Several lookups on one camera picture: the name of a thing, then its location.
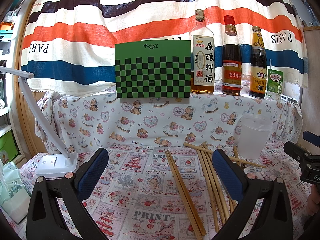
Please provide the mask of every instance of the green drink carton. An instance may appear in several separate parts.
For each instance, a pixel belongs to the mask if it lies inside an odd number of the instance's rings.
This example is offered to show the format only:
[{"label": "green drink carton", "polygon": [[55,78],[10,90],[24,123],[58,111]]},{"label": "green drink carton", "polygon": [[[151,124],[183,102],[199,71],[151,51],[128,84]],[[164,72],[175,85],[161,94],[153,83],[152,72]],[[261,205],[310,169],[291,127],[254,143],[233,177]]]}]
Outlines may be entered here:
[{"label": "green drink carton", "polygon": [[267,98],[280,101],[282,93],[283,72],[268,69]]}]

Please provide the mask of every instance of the red bottle cap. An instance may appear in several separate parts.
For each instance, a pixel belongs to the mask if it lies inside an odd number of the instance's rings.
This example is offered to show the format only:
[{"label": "red bottle cap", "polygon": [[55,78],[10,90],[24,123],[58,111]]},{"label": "red bottle cap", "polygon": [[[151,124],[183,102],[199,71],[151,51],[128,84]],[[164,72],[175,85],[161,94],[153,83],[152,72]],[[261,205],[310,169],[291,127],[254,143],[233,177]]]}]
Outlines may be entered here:
[{"label": "red bottle cap", "polygon": [[226,15],[224,18],[224,24],[227,25],[227,24],[232,24],[232,25],[235,25],[235,19],[233,16],[231,15]]}]

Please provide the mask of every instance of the frosted plastic cup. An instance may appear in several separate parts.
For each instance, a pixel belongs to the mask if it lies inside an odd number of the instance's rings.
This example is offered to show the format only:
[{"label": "frosted plastic cup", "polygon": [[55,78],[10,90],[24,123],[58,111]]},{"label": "frosted plastic cup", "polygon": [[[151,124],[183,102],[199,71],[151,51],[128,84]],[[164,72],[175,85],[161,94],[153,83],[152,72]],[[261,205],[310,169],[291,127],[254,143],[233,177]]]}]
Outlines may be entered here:
[{"label": "frosted plastic cup", "polygon": [[255,114],[241,117],[238,153],[247,159],[258,159],[272,130],[272,121]]}]

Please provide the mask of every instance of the finger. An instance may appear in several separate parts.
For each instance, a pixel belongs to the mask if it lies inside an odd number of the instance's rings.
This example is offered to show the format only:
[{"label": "finger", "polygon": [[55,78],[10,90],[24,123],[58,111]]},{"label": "finger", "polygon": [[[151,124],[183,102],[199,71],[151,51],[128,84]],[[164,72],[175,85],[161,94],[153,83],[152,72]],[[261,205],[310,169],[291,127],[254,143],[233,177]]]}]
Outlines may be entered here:
[{"label": "finger", "polygon": [[320,206],[313,202],[310,198],[308,198],[308,206],[313,213],[317,213],[320,208]]},{"label": "finger", "polygon": [[311,187],[310,197],[311,197],[313,202],[315,202],[316,204],[319,204],[319,202],[320,202],[320,194],[318,192],[318,189],[316,188],[316,185],[314,185],[314,187]]},{"label": "finger", "polygon": [[307,206],[307,213],[308,213],[308,215],[310,215],[310,216],[313,216],[313,215],[314,215],[314,213],[310,210],[309,206]]}]

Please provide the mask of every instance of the white desk lamp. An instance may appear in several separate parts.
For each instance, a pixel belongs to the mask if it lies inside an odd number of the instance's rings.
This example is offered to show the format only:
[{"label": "white desk lamp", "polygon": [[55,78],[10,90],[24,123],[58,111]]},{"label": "white desk lamp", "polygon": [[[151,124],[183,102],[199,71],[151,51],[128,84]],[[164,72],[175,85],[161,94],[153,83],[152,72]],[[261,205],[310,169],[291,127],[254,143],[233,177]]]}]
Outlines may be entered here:
[{"label": "white desk lamp", "polygon": [[41,128],[47,134],[48,138],[54,143],[62,154],[45,155],[41,158],[37,168],[36,175],[45,178],[60,178],[68,172],[76,172],[79,164],[79,156],[75,152],[69,152],[69,149],[61,141],[49,122],[41,112],[36,100],[34,99],[27,78],[34,78],[34,74],[18,69],[12,69],[0,66],[0,71],[19,76],[18,82],[23,95],[30,107],[33,115],[37,119]]}]

